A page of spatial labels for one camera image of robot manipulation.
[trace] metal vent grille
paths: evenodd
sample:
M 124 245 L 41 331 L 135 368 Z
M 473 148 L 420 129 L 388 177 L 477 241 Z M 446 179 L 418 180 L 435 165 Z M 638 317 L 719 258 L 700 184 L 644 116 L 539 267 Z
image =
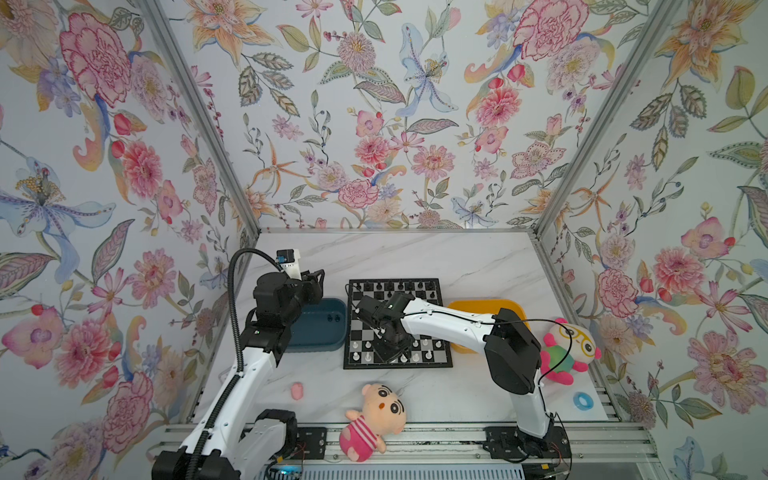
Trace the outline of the metal vent grille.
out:
M 290 480 L 297 475 L 274 475 Z M 302 480 L 525 480 L 522 465 L 305 465 Z

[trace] pink small object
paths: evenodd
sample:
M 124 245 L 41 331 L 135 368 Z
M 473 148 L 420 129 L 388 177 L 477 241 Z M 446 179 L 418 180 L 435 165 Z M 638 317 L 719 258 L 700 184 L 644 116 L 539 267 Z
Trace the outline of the pink small object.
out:
M 290 387 L 290 396 L 294 400 L 301 400 L 304 396 L 304 385 L 299 382 L 294 383 Z

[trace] floral wallpaper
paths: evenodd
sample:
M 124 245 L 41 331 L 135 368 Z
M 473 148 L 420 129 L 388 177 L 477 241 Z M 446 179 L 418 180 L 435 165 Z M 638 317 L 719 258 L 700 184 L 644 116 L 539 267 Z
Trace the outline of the floral wallpaper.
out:
M 148 478 L 239 220 L 131 0 L 0 0 L 0 84 L 0 477 Z
M 163 5 L 267 230 L 532 226 L 653 6 Z
M 686 2 L 544 238 L 679 480 L 768 476 L 767 16 Z

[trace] pink striped shirt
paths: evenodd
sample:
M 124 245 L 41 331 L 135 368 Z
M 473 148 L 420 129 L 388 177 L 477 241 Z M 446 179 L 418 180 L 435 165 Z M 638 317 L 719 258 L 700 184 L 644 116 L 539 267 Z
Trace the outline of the pink striped shirt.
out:
M 371 450 L 376 450 L 376 434 L 368 426 L 364 416 L 357 417 L 357 420 L 354 420 L 350 425 Z

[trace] blue tray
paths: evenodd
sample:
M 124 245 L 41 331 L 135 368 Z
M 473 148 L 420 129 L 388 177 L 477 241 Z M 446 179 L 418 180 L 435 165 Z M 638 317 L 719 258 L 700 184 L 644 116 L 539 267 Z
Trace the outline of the blue tray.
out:
M 324 298 L 317 305 L 306 305 L 290 327 L 286 352 L 332 352 L 344 345 L 346 305 L 337 298 Z

